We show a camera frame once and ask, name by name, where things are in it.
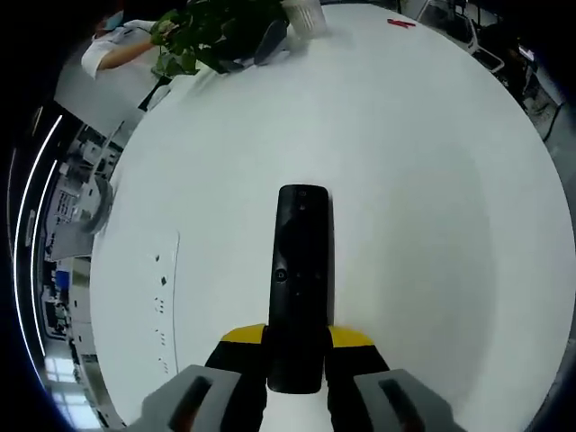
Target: window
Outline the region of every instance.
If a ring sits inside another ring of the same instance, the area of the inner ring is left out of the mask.
[[[75,383],[74,363],[71,358],[46,357],[46,375],[57,383]]]
[[[46,357],[44,362],[46,375],[52,382],[50,385],[52,398],[70,426],[78,431],[101,428],[102,425],[90,406],[83,387],[76,383],[72,359]]]

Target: red pen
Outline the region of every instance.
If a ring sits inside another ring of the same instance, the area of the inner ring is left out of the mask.
[[[388,21],[388,24],[398,25],[400,27],[404,27],[405,29],[408,29],[409,27],[416,27],[416,24],[413,22],[393,20],[392,18],[388,18],[387,21]]]

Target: black object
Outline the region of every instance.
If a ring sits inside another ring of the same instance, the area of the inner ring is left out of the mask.
[[[323,187],[283,186],[278,196],[270,310],[268,387],[320,389],[328,325],[329,197]]]

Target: white cup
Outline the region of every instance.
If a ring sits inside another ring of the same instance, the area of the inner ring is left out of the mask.
[[[282,7],[300,38],[312,39],[326,32],[320,0],[283,0]]]

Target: table surface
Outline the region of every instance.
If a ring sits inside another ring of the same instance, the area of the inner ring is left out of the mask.
[[[180,370],[202,365],[230,329],[266,322],[278,190],[303,183],[333,198],[336,323],[368,334],[469,431],[521,430],[554,379],[576,289],[553,163],[452,42],[373,5],[324,11],[329,37],[266,67],[178,80],[131,137],[91,275],[112,401],[133,421],[163,382],[134,259],[147,232],[179,232],[171,336]],[[326,389],[269,392],[261,430],[331,430]]]

